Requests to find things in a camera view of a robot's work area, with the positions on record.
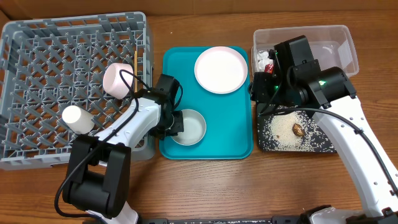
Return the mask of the grey metal bowl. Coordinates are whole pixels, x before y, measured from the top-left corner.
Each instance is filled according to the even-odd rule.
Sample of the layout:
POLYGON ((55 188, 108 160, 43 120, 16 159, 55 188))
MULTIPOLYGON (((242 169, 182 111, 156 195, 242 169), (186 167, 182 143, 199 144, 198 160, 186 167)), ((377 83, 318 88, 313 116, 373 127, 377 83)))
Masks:
POLYGON ((206 133, 206 121, 197 111, 182 110, 184 131, 172 136, 172 139, 183 146, 192 146, 200 142, 206 133))

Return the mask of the brown food scrap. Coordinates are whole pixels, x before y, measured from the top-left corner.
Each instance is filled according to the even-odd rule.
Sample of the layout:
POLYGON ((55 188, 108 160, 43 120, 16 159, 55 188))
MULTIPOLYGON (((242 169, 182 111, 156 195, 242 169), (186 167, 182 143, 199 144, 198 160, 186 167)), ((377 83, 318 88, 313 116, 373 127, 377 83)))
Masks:
POLYGON ((292 126, 292 131, 297 137, 300 137, 300 138, 304 137, 304 135, 305 135, 305 130, 303 129, 303 127, 301 127, 301 125, 299 125, 297 123, 295 123, 292 126))

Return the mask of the large white plate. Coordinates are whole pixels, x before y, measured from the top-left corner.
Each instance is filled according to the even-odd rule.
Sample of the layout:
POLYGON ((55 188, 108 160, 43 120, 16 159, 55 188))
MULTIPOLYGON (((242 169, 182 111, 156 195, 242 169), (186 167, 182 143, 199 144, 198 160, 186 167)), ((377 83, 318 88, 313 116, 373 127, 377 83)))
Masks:
POLYGON ((228 94, 238 90, 248 77, 244 57, 231 47, 211 47, 202 52, 194 66, 197 82, 205 90, 228 94))

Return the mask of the small white bowl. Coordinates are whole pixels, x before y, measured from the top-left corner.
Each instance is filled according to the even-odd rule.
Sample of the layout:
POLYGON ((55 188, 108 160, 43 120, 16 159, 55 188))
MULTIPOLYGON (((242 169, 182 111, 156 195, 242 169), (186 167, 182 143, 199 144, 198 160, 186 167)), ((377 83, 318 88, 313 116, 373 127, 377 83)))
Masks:
POLYGON ((130 73, 133 73, 133 69, 129 64, 112 63, 106 69, 103 76, 103 90, 107 94, 119 100, 123 99, 129 93, 129 88, 124 84, 121 79, 121 70, 126 70, 130 73))

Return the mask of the wooden chopstick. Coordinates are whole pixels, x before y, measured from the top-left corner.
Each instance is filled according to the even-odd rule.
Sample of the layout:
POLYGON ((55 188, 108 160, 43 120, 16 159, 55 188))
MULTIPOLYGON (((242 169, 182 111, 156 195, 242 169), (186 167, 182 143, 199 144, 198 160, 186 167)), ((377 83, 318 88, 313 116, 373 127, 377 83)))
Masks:
MULTIPOLYGON (((134 51, 134 74, 137 76, 137 50, 134 51)), ((134 92, 137 92, 138 80, 134 78, 134 92)))

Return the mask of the white cup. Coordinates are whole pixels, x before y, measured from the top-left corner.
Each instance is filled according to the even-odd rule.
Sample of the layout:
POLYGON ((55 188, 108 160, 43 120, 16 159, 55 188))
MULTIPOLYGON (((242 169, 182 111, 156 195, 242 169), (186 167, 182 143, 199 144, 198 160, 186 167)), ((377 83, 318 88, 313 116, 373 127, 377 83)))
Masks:
POLYGON ((77 134, 87 134, 95 126, 93 115, 79 106, 67 106, 62 112, 62 119, 66 125, 77 134))

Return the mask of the red snack wrapper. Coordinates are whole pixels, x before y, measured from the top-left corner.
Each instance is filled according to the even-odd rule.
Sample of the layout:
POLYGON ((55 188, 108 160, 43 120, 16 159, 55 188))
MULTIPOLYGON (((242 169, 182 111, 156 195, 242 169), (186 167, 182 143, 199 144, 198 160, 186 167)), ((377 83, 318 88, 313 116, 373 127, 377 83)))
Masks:
POLYGON ((266 73, 273 74, 273 71, 274 71, 274 64, 272 64, 272 63, 267 64, 267 65, 264 67, 264 71, 265 71, 266 73))

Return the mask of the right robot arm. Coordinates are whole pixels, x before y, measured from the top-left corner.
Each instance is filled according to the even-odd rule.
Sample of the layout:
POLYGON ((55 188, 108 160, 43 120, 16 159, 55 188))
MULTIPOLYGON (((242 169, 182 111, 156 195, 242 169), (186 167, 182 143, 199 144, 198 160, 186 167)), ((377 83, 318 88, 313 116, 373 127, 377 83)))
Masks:
POLYGON ((304 35, 269 51, 272 72, 256 72, 252 101, 259 116, 304 111, 334 145, 361 199, 360 211, 322 205, 297 223, 397 223, 397 169, 366 121, 356 90, 339 67, 322 70, 304 35))

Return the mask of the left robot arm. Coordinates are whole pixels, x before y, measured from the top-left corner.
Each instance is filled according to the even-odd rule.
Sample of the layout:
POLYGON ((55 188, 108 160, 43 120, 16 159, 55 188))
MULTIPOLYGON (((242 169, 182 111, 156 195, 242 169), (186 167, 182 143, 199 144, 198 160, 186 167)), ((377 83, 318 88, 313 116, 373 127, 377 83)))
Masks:
POLYGON ((164 139, 183 132, 176 99, 182 93, 175 77, 162 74, 155 87, 133 93, 129 109, 107 129, 78 135, 55 195, 56 212, 95 223, 137 223, 139 215, 127 203, 132 149, 146 134, 164 139))

